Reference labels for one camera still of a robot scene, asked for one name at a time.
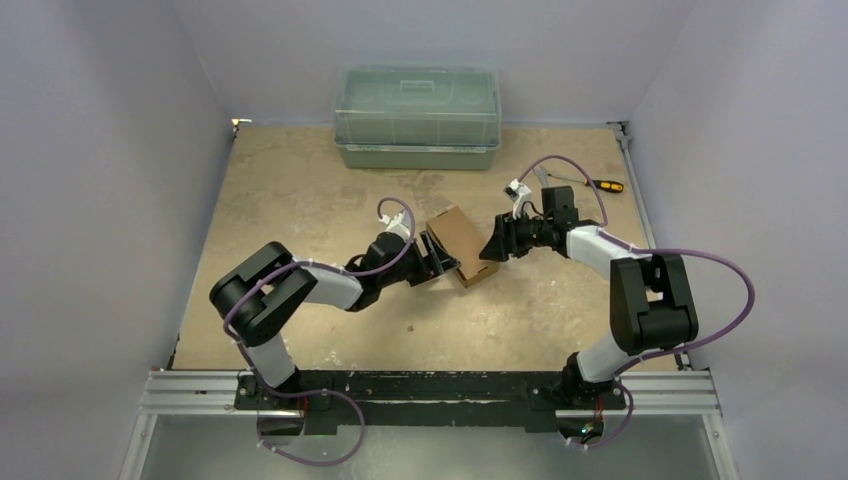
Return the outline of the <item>brown cardboard box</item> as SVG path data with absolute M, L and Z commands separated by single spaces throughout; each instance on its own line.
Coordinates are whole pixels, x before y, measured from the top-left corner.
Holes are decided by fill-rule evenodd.
M 486 240 L 458 206 L 431 217 L 426 226 L 440 246 L 458 261 L 455 273 L 464 288 L 471 288 L 499 271 L 499 263 L 479 259 Z

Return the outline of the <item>silver open-end wrench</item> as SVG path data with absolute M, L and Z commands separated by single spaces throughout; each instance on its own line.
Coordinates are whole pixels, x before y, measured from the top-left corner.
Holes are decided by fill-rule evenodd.
M 533 168 L 534 175 L 537 177 L 542 188 L 549 188 L 549 174 L 547 169 L 539 164 Z

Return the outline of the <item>black yellow handled screwdriver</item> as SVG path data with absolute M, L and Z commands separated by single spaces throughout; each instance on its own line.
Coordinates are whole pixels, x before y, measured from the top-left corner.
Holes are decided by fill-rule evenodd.
M 568 182 L 572 182 L 572 183 L 581 183 L 581 184 L 583 184 L 587 187 L 593 186 L 594 188 L 596 188 L 600 191 L 607 192 L 607 193 L 618 194 L 618 193 L 623 193 L 624 190 L 625 190 L 625 186 L 621 182 L 614 181 L 614 180 L 576 179 L 576 178 L 571 178 L 571 177 L 567 177 L 565 175 L 551 173 L 551 172 L 549 172 L 547 174 L 547 176 L 549 178 L 554 178 L 554 179 L 557 179 L 557 180 L 563 180 L 563 181 L 568 181 Z

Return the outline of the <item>green clear-lid plastic toolbox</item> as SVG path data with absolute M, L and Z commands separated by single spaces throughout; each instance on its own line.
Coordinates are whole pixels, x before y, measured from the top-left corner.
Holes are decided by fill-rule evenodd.
M 360 64 L 340 77 L 333 142 L 351 169 L 485 171 L 501 121 L 491 68 Z

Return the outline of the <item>aluminium frame extrusion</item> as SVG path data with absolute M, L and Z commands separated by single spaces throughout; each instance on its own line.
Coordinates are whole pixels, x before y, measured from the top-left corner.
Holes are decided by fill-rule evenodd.
M 711 415 L 720 411 L 712 377 L 697 371 L 636 371 L 626 373 L 620 386 L 602 401 L 584 400 L 577 406 L 548 402 L 544 389 L 553 386 L 556 372 L 368 372 L 307 371 L 308 387 L 318 394 L 306 404 L 275 399 L 260 392 L 244 371 L 154 371 L 145 385 L 140 412 L 158 415 L 251 415 L 292 417 L 328 410 L 333 401 L 326 390 L 341 392 L 362 409 L 370 405 L 510 405 L 530 411 L 548 410 L 559 418 L 591 417 L 601 411 L 613 418 L 636 415 Z

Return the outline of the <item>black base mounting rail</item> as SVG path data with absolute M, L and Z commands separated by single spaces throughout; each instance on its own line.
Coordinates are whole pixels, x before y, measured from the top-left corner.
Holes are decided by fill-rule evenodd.
M 595 435 L 603 431 L 604 413 L 622 413 L 627 402 L 610 381 L 583 383 L 563 371 L 301 370 L 274 390 L 251 374 L 238 375 L 234 407 L 302 414 L 308 435 L 359 424 Z

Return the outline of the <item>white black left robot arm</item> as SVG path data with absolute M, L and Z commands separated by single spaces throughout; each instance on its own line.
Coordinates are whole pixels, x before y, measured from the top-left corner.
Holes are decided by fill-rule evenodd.
M 209 301 L 225 333 L 261 379 L 260 397 L 272 408 L 284 409 L 295 402 L 301 387 L 282 330 L 302 305 L 359 312 L 389 286 L 414 287 L 459 265 L 428 232 L 414 236 L 385 231 L 342 267 L 297 257 L 272 241 L 218 280 Z

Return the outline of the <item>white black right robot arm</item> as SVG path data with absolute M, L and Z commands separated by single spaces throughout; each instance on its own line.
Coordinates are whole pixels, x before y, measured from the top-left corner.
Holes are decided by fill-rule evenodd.
M 548 247 L 591 268 L 610 287 L 608 333 L 568 358 L 551 394 L 584 407 L 611 390 L 616 373 L 629 361 L 696 337 L 697 314 L 680 255 L 639 253 L 607 238 L 598 222 L 580 219 L 569 187 L 544 188 L 540 212 L 533 210 L 527 185 L 513 180 L 504 192 L 512 209 L 496 216 L 480 259 L 506 262 Z

